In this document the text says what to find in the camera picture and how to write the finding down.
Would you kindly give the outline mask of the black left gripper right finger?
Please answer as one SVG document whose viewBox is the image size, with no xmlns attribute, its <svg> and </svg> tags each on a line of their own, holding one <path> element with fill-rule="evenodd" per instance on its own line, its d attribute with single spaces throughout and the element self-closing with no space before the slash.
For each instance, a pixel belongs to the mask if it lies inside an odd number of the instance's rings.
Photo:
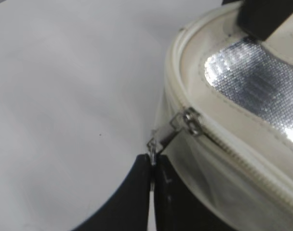
<svg viewBox="0 0 293 231">
<path fill-rule="evenodd" d="M 157 158 L 154 207 L 158 231 L 232 231 L 187 188 L 167 156 Z"/>
</svg>

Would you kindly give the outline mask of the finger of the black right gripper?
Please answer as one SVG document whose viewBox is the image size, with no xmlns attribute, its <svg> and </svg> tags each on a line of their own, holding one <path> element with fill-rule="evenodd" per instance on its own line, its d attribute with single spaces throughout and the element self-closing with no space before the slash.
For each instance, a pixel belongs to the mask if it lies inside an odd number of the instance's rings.
<svg viewBox="0 0 293 231">
<path fill-rule="evenodd" d="M 265 41 L 293 14 L 293 0 L 245 0 L 238 26 L 254 39 Z"/>
</svg>

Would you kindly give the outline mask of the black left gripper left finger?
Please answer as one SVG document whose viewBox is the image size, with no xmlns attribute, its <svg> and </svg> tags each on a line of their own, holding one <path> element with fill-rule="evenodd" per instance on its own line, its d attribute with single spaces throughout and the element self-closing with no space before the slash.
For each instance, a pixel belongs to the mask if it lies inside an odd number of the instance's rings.
<svg viewBox="0 0 293 231">
<path fill-rule="evenodd" d="M 152 167 L 149 155 L 139 154 L 114 194 L 75 231 L 146 231 Z"/>
</svg>

